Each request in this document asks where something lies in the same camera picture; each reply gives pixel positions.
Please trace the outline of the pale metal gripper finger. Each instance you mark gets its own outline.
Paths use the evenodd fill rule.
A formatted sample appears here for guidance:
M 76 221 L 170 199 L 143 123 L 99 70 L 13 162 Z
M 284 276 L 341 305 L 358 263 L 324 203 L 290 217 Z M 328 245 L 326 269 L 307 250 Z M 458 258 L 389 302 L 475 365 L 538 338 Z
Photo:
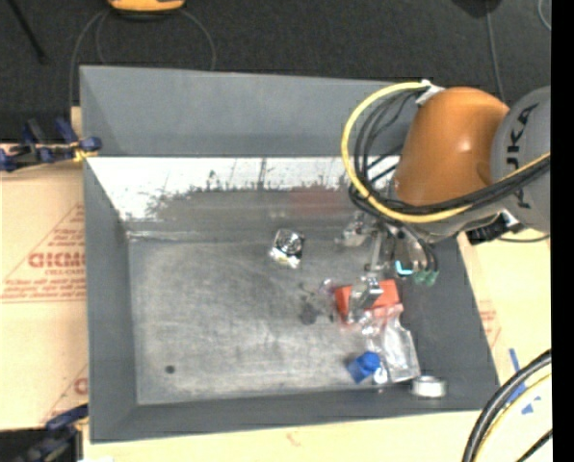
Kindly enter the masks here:
M 384 294 L 384 289 L 379 284 L 376 277 L 367 278 L 367 297 L 366 297 L 366 308 L 375 309 L 378 307 L 378 301 L 382 298 Z
M 351 286 L 348 295 L 348 320 L 358 320 L 361 317 L 367 297 L 368 283 L 366 281 L 359 281 Z

